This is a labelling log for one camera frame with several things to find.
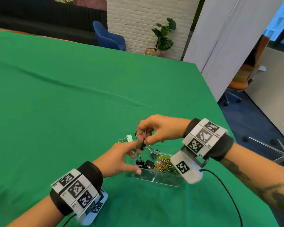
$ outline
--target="cable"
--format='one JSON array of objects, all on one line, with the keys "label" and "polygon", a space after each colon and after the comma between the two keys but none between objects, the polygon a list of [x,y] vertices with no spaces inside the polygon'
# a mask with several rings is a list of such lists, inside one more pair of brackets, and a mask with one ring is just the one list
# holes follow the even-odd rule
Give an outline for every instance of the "cable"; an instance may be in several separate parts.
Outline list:
[{"label": "cable", "polygon": [[230,196],[231,200],[233,201],[233,203],[234,203],[234,205],[235,205],[235,208],[236,208],[236,210],[237,210],[237,212],[238,212],[239,218],[240,218],[240,226],[243,227],[242,217],[241,217],[241,214],[240,214],[240,212],[239,212],[239,209],[238,209],[238,207],[237,207],[237,205],[236,205],[236,203],[235,203],[233,197],[232,197],[231,194],[229,193],[228,189],[226,188],[226,186],[225,186],[224,183],[222,182],[222,180],[221,180],[214,172],[212,172],[212,171],[210,171],[210,170],[201,169],[201,170],[199,170],[199,171],[208,171],[209,173],[212,173],[212,174],[220,181],[220,183],[222,184],[222,186],[225,188],[226,192],[227,192],[228,195]]},{"label": "cable", "polygon": [[64,223],[64,225],[63,225],[62,227],[65,227],[66,224],[67,224],[73,217],[75,217],[75,216],[76,216],[76,214],[72,215],[72,216]]}]

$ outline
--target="blue plastic armchair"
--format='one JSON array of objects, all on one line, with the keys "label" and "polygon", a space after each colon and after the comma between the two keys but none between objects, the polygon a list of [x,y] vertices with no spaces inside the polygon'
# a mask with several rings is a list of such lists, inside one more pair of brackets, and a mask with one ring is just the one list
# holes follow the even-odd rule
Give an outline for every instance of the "blue plastic armchair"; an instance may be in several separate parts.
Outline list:
[{"label": "blue plastic armchair", "polygon": [[108,32],[101,22],[93,22],[98,43],[101,47],[117,50],[126,50],[124,37]]}]

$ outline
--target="person's right hand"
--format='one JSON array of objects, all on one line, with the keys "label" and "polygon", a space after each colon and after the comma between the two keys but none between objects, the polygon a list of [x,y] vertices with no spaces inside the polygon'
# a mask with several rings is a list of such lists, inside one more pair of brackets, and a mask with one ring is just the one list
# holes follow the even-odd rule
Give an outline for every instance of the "person's right hand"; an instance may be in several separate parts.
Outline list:
[{"label": "person's right hand", "polygon": [[189,119],[153,115],[138,124],[137,137],[141,143],[144,142],[146,145],[179,139],[183,137],[190,121]]}]

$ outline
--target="green leaf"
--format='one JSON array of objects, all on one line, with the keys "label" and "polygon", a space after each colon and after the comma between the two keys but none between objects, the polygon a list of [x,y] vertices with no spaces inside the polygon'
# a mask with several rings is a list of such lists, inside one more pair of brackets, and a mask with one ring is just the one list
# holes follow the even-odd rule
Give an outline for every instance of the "green leaf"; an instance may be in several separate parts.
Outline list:
[{"label": "green leaf", "polygon": [[167,34],[169,34],[168,26],[162,26],[162,28],[161,28],[161,37],[167,36]]},{"label": "green leaf", "polygon": [[169,28],[171,30],[175,30],[176,29],[176,22],[170,17],[167,18],[167,21],[168,21]]},{"label": "green leaf", "polygon": [[161,51],[169,50],[173,45],[173,41],[168,38],[159,38],[158,49]]},{"label": "green leaf", "polygon": [[160,32],[158,29],[153,28],[153,29],[151,29],[151,30],[155,33],[155,35],[156,35],[157,38],[160,38],[160,37],[161,37],[161,32]]}]

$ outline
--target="green table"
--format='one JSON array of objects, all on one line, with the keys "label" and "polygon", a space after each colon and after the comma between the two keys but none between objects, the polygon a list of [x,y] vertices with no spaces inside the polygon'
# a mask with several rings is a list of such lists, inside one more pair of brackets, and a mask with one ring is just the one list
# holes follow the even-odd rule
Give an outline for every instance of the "green table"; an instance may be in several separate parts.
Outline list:
[{"label": "green table", "polygon": [[[0,227],[152,114],[229,128],[194,64],[0,31]],[[181,140],[155,147],[175,153]],[[269,207],[222,165],[211,160],[206,168],[229,189],[244,226],[277,226]],[[231,199],[207,172],[181,188],[125,174],[106,178],[103,188],[109,198],[93,226],[239,226]]]}]

